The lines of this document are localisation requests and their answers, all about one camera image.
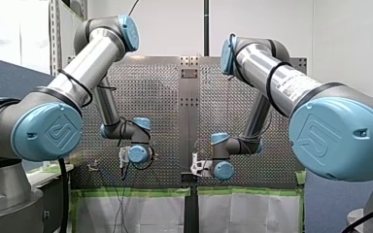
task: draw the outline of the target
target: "pegboard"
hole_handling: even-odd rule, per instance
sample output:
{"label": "pegboard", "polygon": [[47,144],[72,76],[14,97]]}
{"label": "pegboard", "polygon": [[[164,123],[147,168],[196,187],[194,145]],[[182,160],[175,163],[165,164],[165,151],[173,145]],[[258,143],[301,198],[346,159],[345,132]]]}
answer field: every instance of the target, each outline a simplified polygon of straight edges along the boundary
{"label": "pegboard", "polygon": [[[152,145],[157,153],[145,171],[129,169],[126,184],[138,187],[180,186],[179,166],[179,67],[176,58],[126,58],[114,63],[108,72],[119,115],[126,119],[147,117],[152,122]],[[77,150],[81,164],[74,169],[74,188],[123,185],[119,171],[118,140],[100,136],[102,120],[94,104],[83,110],[84,133]],[[123,140],[123,147],[129,140]],[[87,165],[99,161],[99,172]]]}
{"label": "pegboard", "polygon": [[[185,57],[126,57],[114,63],[108,77],[111,86],[118,89],[114,97],[119,114],[127,119],[151,119],[157,160],[148,170],[130,169],[123,183],[119,179],[118,140],[101,138],[102,120],[92,104],[83,110],[83,138],[73,155],[79,158],[73,159],[79,161],[73,172],[73,188],[124,184],[146,188],[179,187],[181,172],[190,163],[190,152],[196,140],[199,159],[208,159],[212,133],[226,131],[231,136],[241,133],[256,89],[236,79],[229,81],[220,73],[219,58],[193,58],[193,67],[185,65]],[[304,58],[294,58],[292,64],[305,72]],[[187,69],[193,70],[189,77],[185,77]],[[294,172],[302,167],[289,144],[288,121],[272,112],[272,124],[263,140],[262,155],[233,156],[236,171],[233,180],[219,183],[215,179],[200,179],[199,184],[296,187]],[[121,145],[129,146],[129,143],[122,141]],[[99,161],[100,171],[90,172],[87,165],[95,160]]]}

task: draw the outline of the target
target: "wire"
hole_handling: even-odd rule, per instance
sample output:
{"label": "wire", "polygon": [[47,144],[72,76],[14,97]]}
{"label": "wire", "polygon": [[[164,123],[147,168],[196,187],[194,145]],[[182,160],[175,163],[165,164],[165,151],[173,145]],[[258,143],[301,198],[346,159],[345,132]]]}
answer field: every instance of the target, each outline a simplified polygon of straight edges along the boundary
{"label": "wire", "polygon": [[347,226],[342,233],[351,233],[354,232],[355,228],[361,224],[363,224],[365,221],[373,218],[373,212],[367,214],[366,216],[363,216],[362,218],[358,219],[357,221],[353,222],[351,225]]}
{"label": "wire", "polygon": [[265,128],[261,132],[259,132],[258,134],[249,136],[249,137],[240,135],[238,138],[235,138],[242,145],[245,146],[245,148],[247,150],[247,154],[245,154],[246,156],[251,156],[251,150],[250,150],[250,148],[248,147],[248,145],[246,143],[251,143],[251,144],[259,143],[260,142],[260,137],[266,131],[268,131],[269,127],[271,126],[271,123],[272,123],[272,112],[269,113],[268,124],[265,126]]}
{"label": "wire", "polygon": [[90,105],[90,103],[92,103],[93,95],[90,92],[90,90],[84,84],[82,84],[79,80],[75,79],[74,77],[72,77],[70,74],[66,73],[62,69],[58,69],[58,73],[64,75],[68,80],[73,81],[74,83],[78,84],[82,89],[85,90],[86,94],[89,96],[89,100],[86,103],[83,104],[82,108],[84,108],[84,107]]}
{"label": "wire", "polygon": [[134,11],[134,9],[135,9],[136,5],[138,4],[138,2],[139,2],[139,0],[136,0],[136,1],[135,1],[134,5],[132,6],[131,11],[130,11],[129,14],[128,14],[129,16],[131,16],[131,14],[132,14],[132,12]]}
{"label": "wire", "polygon": [[111,91],[117,90],[117,88],[113,86],[98,85],[97,87],[102,88],[102,89],[110,89]]}
{"label": "wire", "polygon": [[68,214],[69,214],[69,193],[68,193],[68,174],[66,173],[65,161],[63,158],[58,160],[60,167],[60,174],[62,176],[62,220],[60,223],[60,233],[66,233],[68,228]]}

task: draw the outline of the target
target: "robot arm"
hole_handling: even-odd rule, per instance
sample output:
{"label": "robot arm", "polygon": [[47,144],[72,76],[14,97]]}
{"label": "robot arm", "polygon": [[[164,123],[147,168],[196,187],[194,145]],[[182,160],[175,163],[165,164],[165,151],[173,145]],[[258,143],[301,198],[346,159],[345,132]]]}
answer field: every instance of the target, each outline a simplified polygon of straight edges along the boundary
{"label": "robot arm", "polygon": [[[78,55],[48,86],[37,87],[19,103],[0,109],[0,160],[45,161],[67,156],[81,139],[81,107],[91,101],[91,91],[105,125],[103,136],[132,139],[141,145],[134,150],[135,158],[151,156],[149,120],[120,120],[111,89],[104,88],[109,85],[106,73],[113,62],[138,49],[132,18],[88,20],[78,29],[74,44]],[[110,129],[113,125],[122,128],[122,124],[124,134]]]}
{"label": "robot arm", "polygon": [[[330,180],[373,180],[373,98],[341,83],[307,77],[279,57],[285,53],[282,44],[270,40],[231,37],[223,45],[222,71],[262,94],[256,97],[246,134],[256,134],[252,130],[263,125],[267,100],[289,118],[293,151],[306,168]],[[234,141],[225,133],[212,136],[215,177],[232,177],[232,165],[217,167],[216,161],[238,151]]]}

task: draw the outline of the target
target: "metal bracket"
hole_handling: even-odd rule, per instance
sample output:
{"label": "metal bracket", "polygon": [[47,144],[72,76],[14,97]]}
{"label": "metal bracket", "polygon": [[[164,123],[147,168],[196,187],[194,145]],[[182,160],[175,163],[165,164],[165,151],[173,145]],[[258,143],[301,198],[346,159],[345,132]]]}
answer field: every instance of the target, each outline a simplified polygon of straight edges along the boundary
{"label": "metal bracket", "polygon": [[190,171],[197,177],[213,177],[210,172],[212,163],[212,160],[198,161],[198,153],[194,152],[192,154],[192,165],[190,166]]}
{"label": "metal bracket", "polygon": [[182,79],[197,79],[198,69],[182,69],[181,78]]}
{"label": "metal bracket", "polygon": [[131,147],[123,147],[119,149],[119,167],[123,168],[129,162],[128,154]]}

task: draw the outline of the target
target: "green tape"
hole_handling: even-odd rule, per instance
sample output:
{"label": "green tape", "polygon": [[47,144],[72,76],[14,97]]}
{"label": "green tape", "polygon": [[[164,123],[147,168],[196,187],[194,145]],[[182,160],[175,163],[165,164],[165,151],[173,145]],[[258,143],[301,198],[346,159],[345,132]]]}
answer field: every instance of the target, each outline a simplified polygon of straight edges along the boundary
{"label": "green tape", "polygon": [[78,198],[84,197],[179,197],[189,196],[189,188],[139,189],[123,187],[100,187],[96,189],[72,190]]}
{"label": "green tape", "polygon": [[198,187],[198,195],[228,195],[233,193],[265,195],[265,196],[300,196],[302,189],[270,189],[259,187]]}
{"label": "green tape", "polygon": [[305,184],[305,179],[307,178],[307,171],[296,171],[295,176],[298,185],[303,185]]}

